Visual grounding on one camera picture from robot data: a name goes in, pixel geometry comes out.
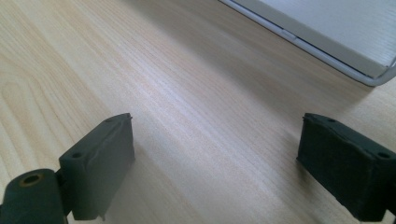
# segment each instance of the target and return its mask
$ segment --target light wood grain surface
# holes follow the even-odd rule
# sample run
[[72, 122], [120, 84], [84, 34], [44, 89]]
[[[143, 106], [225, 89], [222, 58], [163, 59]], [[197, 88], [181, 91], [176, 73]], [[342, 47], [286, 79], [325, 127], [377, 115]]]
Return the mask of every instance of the light wood grain surface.
[[130, 112], [106, 223], [359, 223], [296, 162], [302, 116], [396, 150], [395, 98], [218, 1], [0, 2], [0, 193]]

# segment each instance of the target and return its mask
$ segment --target white laptop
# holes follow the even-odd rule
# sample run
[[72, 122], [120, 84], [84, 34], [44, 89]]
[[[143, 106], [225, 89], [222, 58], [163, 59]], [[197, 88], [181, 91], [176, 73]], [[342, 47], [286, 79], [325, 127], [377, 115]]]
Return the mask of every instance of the white laptop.
[[369, 86], [396, 76], [396, 0], [220, 0]]

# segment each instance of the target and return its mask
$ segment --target screw hole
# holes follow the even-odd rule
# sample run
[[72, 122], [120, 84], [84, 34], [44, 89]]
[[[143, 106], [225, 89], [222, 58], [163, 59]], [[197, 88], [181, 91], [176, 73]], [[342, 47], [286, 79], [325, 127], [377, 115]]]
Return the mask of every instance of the screw hole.
[[24, 179], [21, 180], [20, 186], [24, 188], [33, 186], [36, 183], [38, 183], [42, 178], [43, 178], [42, 174], [32, 174], [26, 176]]
[[79, 153], [79, 152], [76, 152], [75, 154], [72, 155], [72, 157], [73, 157], [74, 159], [80, 158], [81, 156], [82, 156], [82, 154]]
[[390, 155], [388, 155], [387, 153], [383, 153], [383, 152], [379, 152], [378, 156], [384, 159], [389, 159]]

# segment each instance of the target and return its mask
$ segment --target silver laptop edge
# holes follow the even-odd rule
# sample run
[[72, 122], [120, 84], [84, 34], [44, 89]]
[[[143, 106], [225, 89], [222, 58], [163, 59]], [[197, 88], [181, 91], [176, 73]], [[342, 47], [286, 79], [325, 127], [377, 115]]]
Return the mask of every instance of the silver laptop edge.
[[229, 7], [239, 11], [243, 15], [247, 16], [248, 18], [252, 19], [253, 21], [257, 22], [258, 24], [262, 25], [263, 27], [267, 28], [268, 30], [274, 32], [277, 35], [282, 36], [283, 38], [287, 39], [290, 43], [294, 44], [295, 46], [299, 47], [300, 49], [305, 50], [306, 52], [310, 53], [311, 55], [317, 57], [318, 59], [322, 60], [326, 64], [334, 67], [335, 69], [339, 70], [340, 72], [346, 74], [347, 76], [365, 84], [368, 86], [379, 86], [382, 85], [394, 77], [396, 77], [396, 59], [393, 61], [392, 65], [387, 69], [379, 77], [373, 78], [366, 76], [362, 72], [356, 70], [355, 68], [337, 60], [333, 56], [327, 54], [325, 51], [318, 49], [308, 42], [300, 39], [298, 36], [288, 32], [282, 27], [277, 26], [276, 24], [268, 21], [267, 19], [263, 18], [262, 16], [250, 11], [249, 9], [242, 7], [241, 5], [235, 3], [233, 0], [220, 0], [220, 2], [228, 5]]

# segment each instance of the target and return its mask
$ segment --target table surface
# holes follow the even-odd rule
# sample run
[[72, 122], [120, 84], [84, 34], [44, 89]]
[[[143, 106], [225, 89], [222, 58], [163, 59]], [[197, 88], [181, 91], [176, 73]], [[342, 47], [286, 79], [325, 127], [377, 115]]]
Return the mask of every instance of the table surface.
[[295, 160], [302, 116], [396, 150], [395, 97], [218, 1], [2, 1], [0, 193], [130, 112], [106, 223], [359, 223]]

